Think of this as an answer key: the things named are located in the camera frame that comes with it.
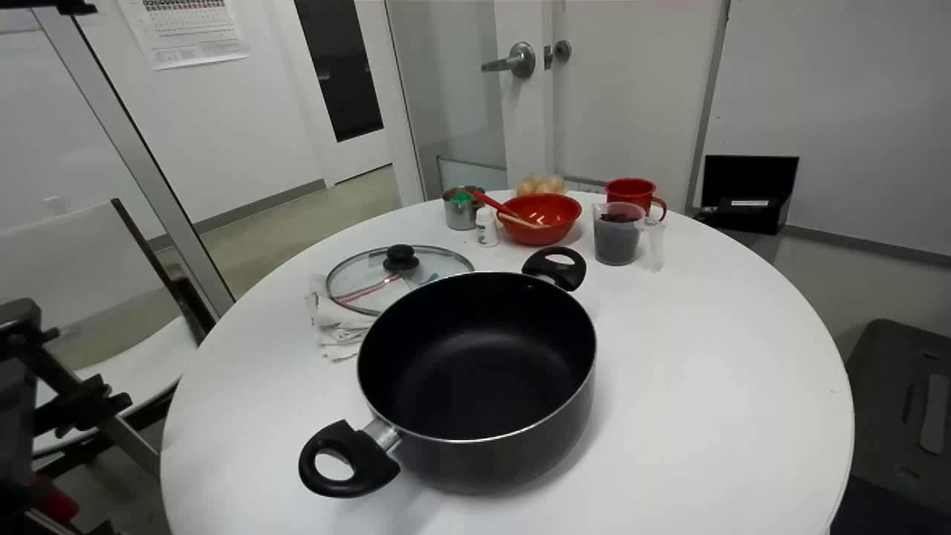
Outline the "dark grey bin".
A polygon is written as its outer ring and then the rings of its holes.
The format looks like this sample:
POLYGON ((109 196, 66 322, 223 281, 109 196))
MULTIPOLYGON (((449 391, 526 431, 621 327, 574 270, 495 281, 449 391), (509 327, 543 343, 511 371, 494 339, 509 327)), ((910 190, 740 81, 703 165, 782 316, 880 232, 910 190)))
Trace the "dark grey bin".
POLYGON ((951 339, 876 319, 847 376, 856 452, 832 535, 951 535, 951 339))

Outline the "metal cup with colourful items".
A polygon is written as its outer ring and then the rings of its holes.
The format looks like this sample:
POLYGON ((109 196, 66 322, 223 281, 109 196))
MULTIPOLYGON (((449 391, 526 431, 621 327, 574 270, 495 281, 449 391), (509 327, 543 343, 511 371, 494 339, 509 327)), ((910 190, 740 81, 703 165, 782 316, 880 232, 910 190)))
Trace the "metal cup with colourful items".
POLYGON ((446 226, 454 232, 468 232, 474 226, 477 208, 480 208, 480 188, 449 188, 443 193, 446 226))

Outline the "silver door lock knob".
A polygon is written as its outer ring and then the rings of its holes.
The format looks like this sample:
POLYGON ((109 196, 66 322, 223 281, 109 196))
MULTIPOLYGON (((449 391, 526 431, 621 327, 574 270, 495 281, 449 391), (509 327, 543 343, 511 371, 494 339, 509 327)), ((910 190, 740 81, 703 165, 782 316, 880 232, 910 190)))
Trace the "silver door lock knob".
POLYGON ((543 47, 543 68, 553 68, 555 62, 566 62, 566 61, 571 61, 571 46, 563 40, 543 47))

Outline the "white wall poster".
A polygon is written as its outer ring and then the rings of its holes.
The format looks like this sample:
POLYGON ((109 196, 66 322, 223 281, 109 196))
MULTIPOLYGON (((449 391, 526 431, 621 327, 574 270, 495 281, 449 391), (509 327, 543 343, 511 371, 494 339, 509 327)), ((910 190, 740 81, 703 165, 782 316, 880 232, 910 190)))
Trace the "white wall poster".
POLYGON ((225 0, 115 0, 156 71, 232 62, 247 41, 225 0))

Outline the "black metal stand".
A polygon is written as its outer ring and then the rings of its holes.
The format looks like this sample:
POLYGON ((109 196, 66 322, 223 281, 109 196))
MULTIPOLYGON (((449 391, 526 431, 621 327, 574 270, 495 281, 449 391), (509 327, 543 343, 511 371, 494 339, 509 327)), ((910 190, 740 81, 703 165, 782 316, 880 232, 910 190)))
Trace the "black metal stand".
POLYGON ((29 298, 0 306, 0 529, 2 535, 112 535, 73 527, 76 504, 33 469, 33 440, 45 431, 88 431, 119 416, 130 400, 100 376, 73 377, 46 350, 57 331, 42 327, 29 298))

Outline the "red mug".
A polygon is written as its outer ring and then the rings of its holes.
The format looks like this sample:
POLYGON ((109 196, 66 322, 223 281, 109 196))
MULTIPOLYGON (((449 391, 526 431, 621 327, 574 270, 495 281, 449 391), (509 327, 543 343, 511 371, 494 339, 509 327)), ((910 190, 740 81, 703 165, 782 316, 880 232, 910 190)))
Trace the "red mug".
POLYGON ((638 205, 650 224, 663 224, 668 214, 650 180, 611 180, 607 184, 607 199, 638 205))

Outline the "glass pot lid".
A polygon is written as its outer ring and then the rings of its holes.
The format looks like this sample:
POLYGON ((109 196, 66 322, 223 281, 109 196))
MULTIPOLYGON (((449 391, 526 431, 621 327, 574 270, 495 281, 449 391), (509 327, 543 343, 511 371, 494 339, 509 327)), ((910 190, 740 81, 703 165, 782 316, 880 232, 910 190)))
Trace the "glass pot lid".
POLYGON ((474 264, 467 255, 446 248, 390 245, 342 258, 323 278, 323 291, 347 313, 379 316, 421 287, 471 270, 474 264))

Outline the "red plastic bowl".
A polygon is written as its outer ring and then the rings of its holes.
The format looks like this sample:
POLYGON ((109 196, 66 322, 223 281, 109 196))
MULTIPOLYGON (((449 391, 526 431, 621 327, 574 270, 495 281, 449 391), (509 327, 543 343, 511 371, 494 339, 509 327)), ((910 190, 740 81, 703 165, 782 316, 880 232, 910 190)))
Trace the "red plastic bowl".
POLYGON ((514 196, 495 221, 514 245, 547 248, 559 245, 580 221, 581 205, 563 193, 514 196))

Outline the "white red-striped dish towel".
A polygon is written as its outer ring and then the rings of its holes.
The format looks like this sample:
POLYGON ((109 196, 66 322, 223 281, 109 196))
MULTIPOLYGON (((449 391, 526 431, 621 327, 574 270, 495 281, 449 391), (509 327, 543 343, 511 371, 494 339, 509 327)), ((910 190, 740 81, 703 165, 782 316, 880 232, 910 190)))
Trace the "white red-striped dish towel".
POLYGON ((320 356, 329 362, 354 361, 370 331, 370 319, 336 306, 323 291, 312 291, 309 303, 320 356))

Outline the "black cooking pot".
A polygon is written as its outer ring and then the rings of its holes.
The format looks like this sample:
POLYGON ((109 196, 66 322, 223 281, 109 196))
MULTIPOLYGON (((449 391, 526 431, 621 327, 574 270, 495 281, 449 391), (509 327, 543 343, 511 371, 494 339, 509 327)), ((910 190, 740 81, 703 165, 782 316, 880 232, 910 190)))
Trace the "black cooking pot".
POLYGON ((355 353, 370 422, 314 431, 300 481, 354 501, 400 469, 464 495, 547 477, 590 413, 598 333, 574 298, 584 270, 575 251, 543 248, 520 270, 461 275, 396 300, 355 353))

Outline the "pile of beige eggs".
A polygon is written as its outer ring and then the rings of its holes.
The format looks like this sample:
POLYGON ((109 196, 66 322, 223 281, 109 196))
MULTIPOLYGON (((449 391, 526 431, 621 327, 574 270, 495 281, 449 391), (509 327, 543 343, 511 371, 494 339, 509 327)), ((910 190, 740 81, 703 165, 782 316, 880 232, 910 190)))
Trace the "pile of beige eggs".
POLYGON ((543 196, 543 193, 563 193, 562 175, 526 175, 517 184, 517 196, 543 196))

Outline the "clear cup with dark contents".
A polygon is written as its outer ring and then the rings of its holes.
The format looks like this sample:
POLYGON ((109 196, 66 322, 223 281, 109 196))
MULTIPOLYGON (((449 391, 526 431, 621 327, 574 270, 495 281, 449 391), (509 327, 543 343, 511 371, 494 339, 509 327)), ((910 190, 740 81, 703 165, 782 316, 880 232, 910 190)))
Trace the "clear cup with dark contents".
POLYGON ((630 203, 604 203, 595 211, 595 255, 601 264, 630 264, 644 211, 630 203))

